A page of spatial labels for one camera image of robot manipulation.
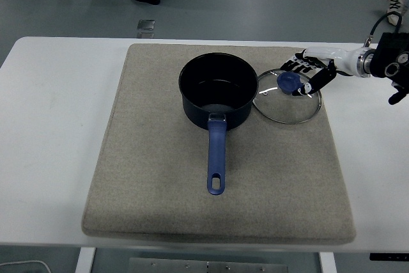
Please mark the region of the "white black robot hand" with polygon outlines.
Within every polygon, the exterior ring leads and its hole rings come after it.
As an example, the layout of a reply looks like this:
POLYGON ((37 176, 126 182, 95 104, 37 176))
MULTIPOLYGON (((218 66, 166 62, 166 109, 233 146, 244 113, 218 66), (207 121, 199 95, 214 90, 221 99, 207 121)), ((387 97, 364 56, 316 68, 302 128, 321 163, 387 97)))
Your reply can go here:
POLYGON ((367 48, 346 51, 333 47, 308 47, 282 66, 278 87, 293 96, 312 95, 340 75, 369 77, 367 48))

